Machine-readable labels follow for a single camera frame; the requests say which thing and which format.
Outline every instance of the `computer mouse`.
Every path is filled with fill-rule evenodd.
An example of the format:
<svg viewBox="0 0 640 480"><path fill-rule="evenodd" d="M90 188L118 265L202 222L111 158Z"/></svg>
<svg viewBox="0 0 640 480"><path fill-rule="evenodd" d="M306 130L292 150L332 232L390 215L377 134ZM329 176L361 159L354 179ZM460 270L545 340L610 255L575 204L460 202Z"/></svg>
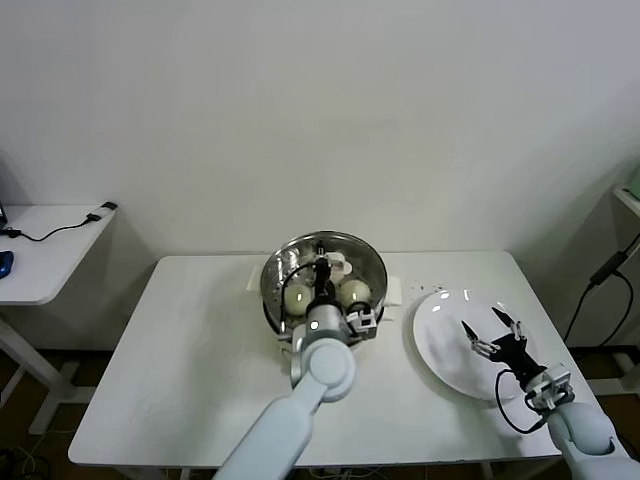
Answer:
<svg viewBox="0 0 640 480"><path fill-rule="evenodd" d="M4 278L11 273L13 266L13 252L0 252L0 278Z"/></svg>

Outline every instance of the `white desk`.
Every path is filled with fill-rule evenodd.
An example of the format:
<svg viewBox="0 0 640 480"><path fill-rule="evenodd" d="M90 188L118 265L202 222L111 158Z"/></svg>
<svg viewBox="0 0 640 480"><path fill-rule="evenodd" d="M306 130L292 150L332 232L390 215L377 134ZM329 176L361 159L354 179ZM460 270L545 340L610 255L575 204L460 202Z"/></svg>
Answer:
<svg viewBox="0 0 640 480"><path fill-rule="evenodd" d="M395 320L355 352L352 392L323 405L298 466L424 464L559 455L546 428L521 436L497 408L441 383L409 337L436 287L497 295L526 322L541 363L564 363L579 401L598 405L525 277L505 252L382 255L401 279ZM156 267L69 448L85 465L218 467L262 409L291 391L288 362L245 291L264 256L167 257ZM523 427L536 415L506 410Z"/></svg>
<svg viewBox="0 0 640 480"><path fill-rule="evenodd" d="M97 205L6 207L9 219L7 226L23 230L32 237L41 237L55 228L82 222L87 213L96 207ZM0 307L42 305L53 300L112 218L113 213L98 222L56 233L38 243L26 238L0 237L0 251L14 252L11 273L0 279ZM70 383L78 367L77 363L69 362L60 372L57 371L2 319L0 349L21 366L3 390L0 407L7 401L24 370L50 390L29 428L29 433L43 434L60 403L88 403L91 399L93 388L77 388Z"/></svg>

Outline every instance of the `ceramic plate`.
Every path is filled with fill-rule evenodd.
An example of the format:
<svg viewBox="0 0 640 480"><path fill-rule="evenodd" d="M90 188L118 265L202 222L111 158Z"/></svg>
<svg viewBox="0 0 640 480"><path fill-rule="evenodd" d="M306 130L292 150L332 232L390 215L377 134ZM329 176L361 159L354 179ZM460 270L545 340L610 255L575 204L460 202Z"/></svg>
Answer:
<svg viewBox="0 0 640 480"><path fill-rule="evenodd" d="M510 332L492 311L495 307L514 321L520 319L503 303L479 297L470 290L442 290L427 297L418 307L413 319L413 336L425 363L451 388L480 400L495 401L496 376L507 368L493 363L471 350L465 335L464 320L483 340L493 341ZM527 352L534 357L535 345L528 335ZM508 400L521 393L511 374L500 379L500 399Z"/></svg>

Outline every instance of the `wooden floor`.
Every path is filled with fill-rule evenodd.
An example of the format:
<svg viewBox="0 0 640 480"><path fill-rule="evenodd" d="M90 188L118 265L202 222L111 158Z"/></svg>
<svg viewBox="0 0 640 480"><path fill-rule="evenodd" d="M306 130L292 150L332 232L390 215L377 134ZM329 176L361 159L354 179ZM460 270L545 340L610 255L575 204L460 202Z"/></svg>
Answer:
<svg viewBox="0 0 640 480"><path fill-rule="evenodd" d="M69 353L69 354L45 354L47 359L56 367L68 360L80 361L80 369L74 380L76 385L95 386L100 381L100 377L106 368L110 355L107 353ZM607 378L619 376L620 372L613 361L603 355L592 355L579 362L587 378ZM0 385L5 385L16 365L4 354L0 353ZM10 397L5 407L0 410L0 448L12 449L18 458L21 458L22 448L34 455L47 459L51 466L51 479L55 480L78 480L78 479L122 479L120 473L109 468L88 468L80 467L69 462L67 449L73 438L73 431L77 428L86 406L65 405L62 406L53 423L50 425L50 433L43 438L30 436L27 429L40 403L44 400L46 389L29 375L25 375ZM640 448L640 400L636 396L601 397L600 403L607 414L611 417L619 433L635 448ZM44 464L38 462L39 471L44 471ZM504 468L504 464L494 464L493 470L496 474ZM21 473L22 464L19 465L17 473ZM192 473L192 478L208 480L212 471L196 471ZM315 471L316 475L325 475L324 472ZM370 473L364 470L354 470L353 474L363 475ZM171 479L177 479L180 472L169 471ZM477 480L481 479L482 473L477 464L466 465L432 465L406 466L381 468L371 476L366 477L371 480ZM33 475L32 479L42 479L41 476ZM308 471L292 472L292 479L306 480L314 477ZM563 461L546 470L536 477L537 480L570 479L567 466Z"/></svg>

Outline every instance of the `stainless steel bowl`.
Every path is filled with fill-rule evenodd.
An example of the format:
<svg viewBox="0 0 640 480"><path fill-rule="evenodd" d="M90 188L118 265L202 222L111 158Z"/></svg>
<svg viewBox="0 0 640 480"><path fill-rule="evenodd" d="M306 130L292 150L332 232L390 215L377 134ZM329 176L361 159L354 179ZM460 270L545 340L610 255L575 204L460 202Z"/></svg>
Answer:
<svg viewBox="0 0 640 480"><path fill-rule="evenodd" d="M280 323L280 303L282 283L297 267L312 260L316 247L322 242L326 252L340 252L346 261L351 263L353 271L345 278L358 279L369 285L371 289L370 306L379 318L383 311L384 298L387 293L387 269L376 250L364 240L348 233L320 231L308 233L294 238L273 253L262 269L260 277L260 293L264 304L264 313L269 324L278 333ZM310 275L303 270L302 278ZM287 333L297 323L304 321L301 317L287 317Z"/></svg>

